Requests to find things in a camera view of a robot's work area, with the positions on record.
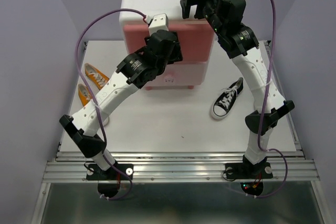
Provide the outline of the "black sneaker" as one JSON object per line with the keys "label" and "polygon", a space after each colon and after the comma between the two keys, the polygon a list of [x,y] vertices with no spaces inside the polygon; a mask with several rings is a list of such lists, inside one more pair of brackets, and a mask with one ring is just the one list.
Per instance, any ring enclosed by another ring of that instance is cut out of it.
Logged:
{"label": "black sneaker", "polygon": [[211,117],[217,121],[227,117],[243,88],[243,77],[239,77],[238,80],[233,82],[229,87],[224,88],[221,95],[218,96],[211,106]]}

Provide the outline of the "dark pink top drawer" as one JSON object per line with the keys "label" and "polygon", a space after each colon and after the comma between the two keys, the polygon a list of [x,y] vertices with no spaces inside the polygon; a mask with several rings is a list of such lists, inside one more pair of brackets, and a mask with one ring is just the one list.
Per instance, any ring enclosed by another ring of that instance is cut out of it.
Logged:
{"label": "dark pink top drawer", "polygon": [[[180,64],[206,62],[209,59],[214,39],[214,32],[209,25],[173,23],[169,25],[169,30],[177,32],[183,56]],[[123,33],[129,53],[145,46],[145,38],[149,36],[145,24],[124,25]]]}

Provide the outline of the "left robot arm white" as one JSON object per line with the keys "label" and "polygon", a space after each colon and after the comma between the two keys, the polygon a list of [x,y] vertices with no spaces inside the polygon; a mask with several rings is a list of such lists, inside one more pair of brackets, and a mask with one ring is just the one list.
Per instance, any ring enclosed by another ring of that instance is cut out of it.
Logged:
{"label": "left robot arm white", "polygon": [[81,110],[63,115],[59,122],[86,158],[99,167],[106,179],[117,172],[116,161],[107,142],[97,132],[103,122],[130,95],[160,76],[167,65],[182,61],[181,46],[175,31],[158,30],[147,37],[146,45],[126,56],[110,80]]}

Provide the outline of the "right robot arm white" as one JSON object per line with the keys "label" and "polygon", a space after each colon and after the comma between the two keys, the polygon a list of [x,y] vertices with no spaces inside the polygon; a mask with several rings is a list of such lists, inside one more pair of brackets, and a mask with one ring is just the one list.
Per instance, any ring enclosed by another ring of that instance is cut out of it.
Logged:
{"label": "right robot arm white", "polygon": [[257,37],[242,22],[245,0],[181,0],[180,5],[184,19],[189,18],[191,7],[196,6],[194,17],[206,19],[253,95],[255,111],[245,118],[250,134],[241,165],[243,174],[253,177],[265,161],[272,129],[294,109],[294,102],[287,101],[268,78],[270,71],[263,62]]}

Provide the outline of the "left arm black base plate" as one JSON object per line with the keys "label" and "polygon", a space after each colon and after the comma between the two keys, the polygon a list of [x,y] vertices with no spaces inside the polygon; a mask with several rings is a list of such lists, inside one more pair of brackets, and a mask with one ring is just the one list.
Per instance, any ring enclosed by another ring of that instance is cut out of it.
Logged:
{"label": "left arm black base plate", "polygon": [[[116,163],[114,168],[109,168],[107,171],[103,171],[95,163],[84,163],[83,165],[87,170],[86,180],[98,182],[97,191],[100,198],[112,201],[120,200],[127,197],[133,188],[133,172],[134,165],[130,163],[119,164]],[[129,181],[130,186],[126,192],[122,191],[121,181]]]}

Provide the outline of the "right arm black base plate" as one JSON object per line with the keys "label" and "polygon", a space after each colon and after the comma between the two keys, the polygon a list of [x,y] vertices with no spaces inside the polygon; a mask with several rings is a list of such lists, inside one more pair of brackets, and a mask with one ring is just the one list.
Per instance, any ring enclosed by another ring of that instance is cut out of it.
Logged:
{"label": "right arm black base plate", "polygon": [[248,196],[258,197],[264,189],[263,179],[272,179],[273,173],[268,162],[251,164],[249,161],[241,163],[227,163],[222,177],[229,182],[241,180],[242,191]]}

